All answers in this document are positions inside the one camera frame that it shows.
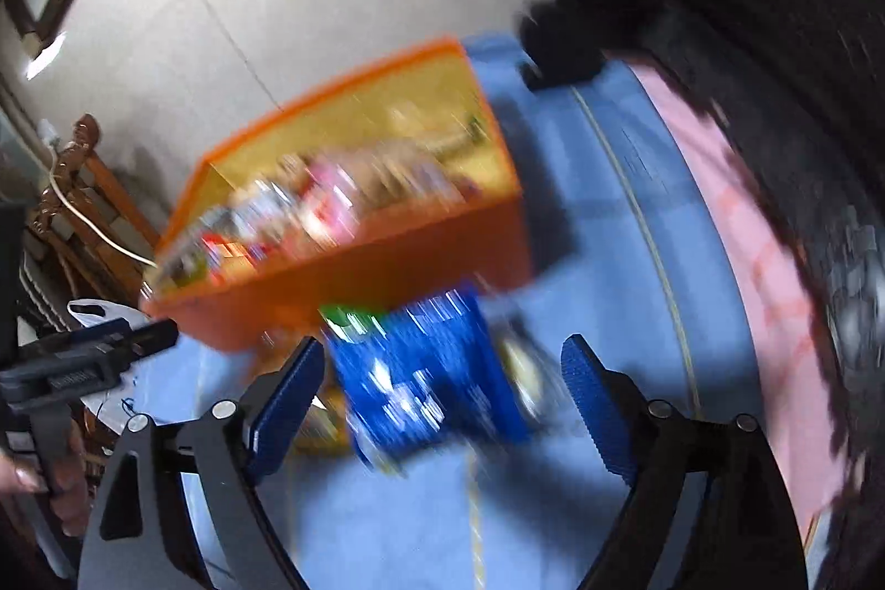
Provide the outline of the person left hand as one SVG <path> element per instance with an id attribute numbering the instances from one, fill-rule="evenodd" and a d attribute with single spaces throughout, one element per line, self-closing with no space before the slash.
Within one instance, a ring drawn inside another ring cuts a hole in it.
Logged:
<path id="1" fill-rule="evenodd" d="M 46 482 L 33 467 L 2 452 L 2 494 L 36 495 L 45 493 Z M 67 454 L 53 466 L 54 497 L 49 502 L 61 530 L 69 537 L 86 533 L 91 500 L 86 481 L 84 442 L 75 422 L 70 424 Z"/>

